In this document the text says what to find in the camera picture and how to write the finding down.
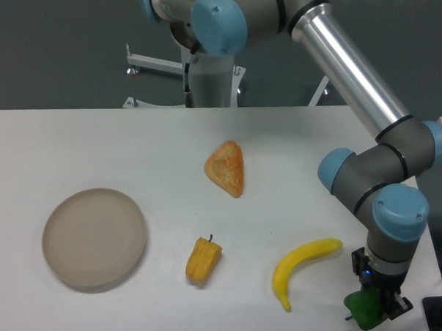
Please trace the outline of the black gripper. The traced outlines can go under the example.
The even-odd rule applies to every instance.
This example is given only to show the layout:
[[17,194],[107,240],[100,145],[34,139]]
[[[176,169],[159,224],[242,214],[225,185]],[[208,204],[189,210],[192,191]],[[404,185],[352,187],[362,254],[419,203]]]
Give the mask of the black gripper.
[[368,247],[361,247],[351,253],[353,274],[358,276],[361,291],[371,286],[381,291],[383,314],[395,320],[413,309],[407,297],[402,297],[400,288],[408,272],[408,261],[396,263],[382,260]]

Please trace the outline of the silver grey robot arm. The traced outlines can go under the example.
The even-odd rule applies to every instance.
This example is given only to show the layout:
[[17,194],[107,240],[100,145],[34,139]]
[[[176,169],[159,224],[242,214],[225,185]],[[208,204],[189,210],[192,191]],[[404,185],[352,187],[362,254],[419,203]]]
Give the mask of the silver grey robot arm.
[[361,312],[395,319],[412,308],[400,288],[424,233],[429,204],[406,184],[442,161],[442,127],[420,122],[366,63],[334,20],[329,0],[139,0],[150,23],[165,21],[183,48],[188,108],[228,107],[234,57],[247,45],[288,33],[304,45],[375,146],[361,154],[335,149],[317,175],[368,231],[352,252],[361,288],[346,298]]

